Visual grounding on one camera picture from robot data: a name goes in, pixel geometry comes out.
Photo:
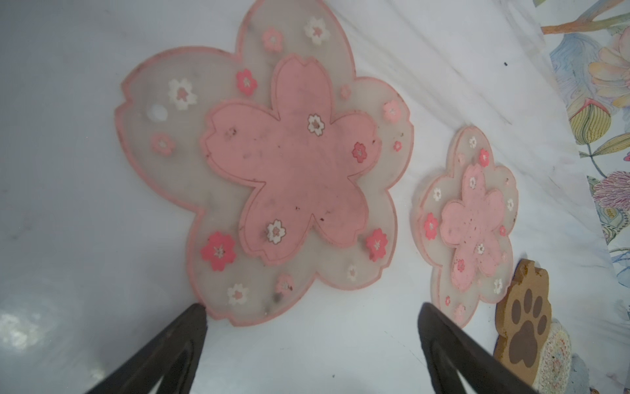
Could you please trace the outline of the white multicolour zigzag coaster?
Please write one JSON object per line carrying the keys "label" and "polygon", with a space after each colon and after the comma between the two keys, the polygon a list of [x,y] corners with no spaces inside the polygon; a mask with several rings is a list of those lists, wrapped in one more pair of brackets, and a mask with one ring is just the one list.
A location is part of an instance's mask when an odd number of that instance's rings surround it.
{"label": "white multicolour zigzag coaster", "polygon": [[572,344],[568,331],[554,319],[540,361],[533,389],[538,393],[562,394],[569,383],[572,364]]}

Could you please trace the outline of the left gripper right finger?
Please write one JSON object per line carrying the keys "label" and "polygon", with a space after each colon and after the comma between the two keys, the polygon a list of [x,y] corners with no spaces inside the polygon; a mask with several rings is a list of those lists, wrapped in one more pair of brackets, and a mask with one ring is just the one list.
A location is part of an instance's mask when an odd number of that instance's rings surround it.
{"label": "left gripper right finger", "polygon": [[465,393],[466,380],[477,393],[536,393],[435,305],[422,305],[417,325],[434,392]]}

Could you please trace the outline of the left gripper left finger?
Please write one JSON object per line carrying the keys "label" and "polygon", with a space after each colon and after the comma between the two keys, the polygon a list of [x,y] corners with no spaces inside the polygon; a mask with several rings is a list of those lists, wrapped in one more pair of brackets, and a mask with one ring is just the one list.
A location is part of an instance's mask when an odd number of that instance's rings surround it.
{"label": "left gripper left finger", "polygon": [[91,393],[189,393],[208,332],[206,310],[193,304]]}

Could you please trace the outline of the grey-blue woven round coaster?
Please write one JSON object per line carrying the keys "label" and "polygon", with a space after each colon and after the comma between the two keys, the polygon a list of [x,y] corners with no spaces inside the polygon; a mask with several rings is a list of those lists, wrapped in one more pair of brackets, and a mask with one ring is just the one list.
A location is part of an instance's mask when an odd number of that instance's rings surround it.
{"label": "grey-blue woven round coaster", "polygon": [[583,359],[572,354],[569,380],[564,391],[565,394],[590,394],[589,369]]}

